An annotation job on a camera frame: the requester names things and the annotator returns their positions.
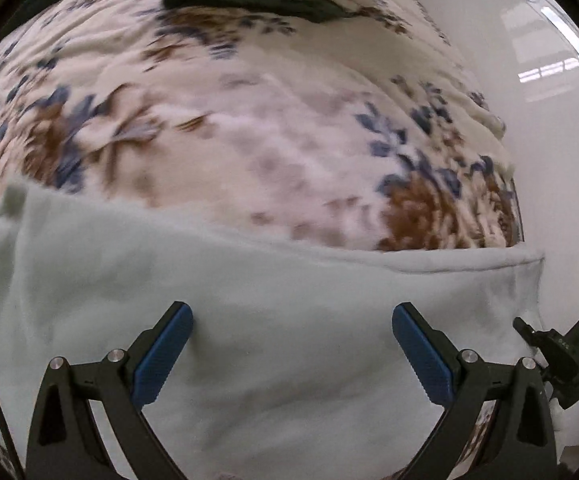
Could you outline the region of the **light grey fleece pants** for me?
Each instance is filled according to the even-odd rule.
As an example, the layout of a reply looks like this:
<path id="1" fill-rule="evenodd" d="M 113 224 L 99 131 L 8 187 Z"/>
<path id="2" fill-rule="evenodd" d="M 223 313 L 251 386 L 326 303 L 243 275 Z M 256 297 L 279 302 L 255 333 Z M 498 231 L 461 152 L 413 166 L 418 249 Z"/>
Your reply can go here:
<path id="1" fill-rule="evenodd" d="M 175 301 L 194 333 L 152 428 L 192 479 L 382 479 L 434 427 L 391 333 L 408 301 L 490 362 L 528 352 L 541 252 L 362 252 L 11 185 L 0 203 L 0 401 L 27 446 L 50 359 L 126 348 Z"/>

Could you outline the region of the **floral plaid fleece blanket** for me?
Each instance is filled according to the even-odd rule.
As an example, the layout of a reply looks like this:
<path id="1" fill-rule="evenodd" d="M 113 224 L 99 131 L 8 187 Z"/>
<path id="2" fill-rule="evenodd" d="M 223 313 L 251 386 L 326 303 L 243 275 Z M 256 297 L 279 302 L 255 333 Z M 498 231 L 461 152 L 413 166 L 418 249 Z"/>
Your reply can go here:
<path id="1" fill-rule="evenodd" d="M 348 249 L 506 248 L 503 120 L 419 0 L 43 0 L 0 41 L 17 178 Z"/>

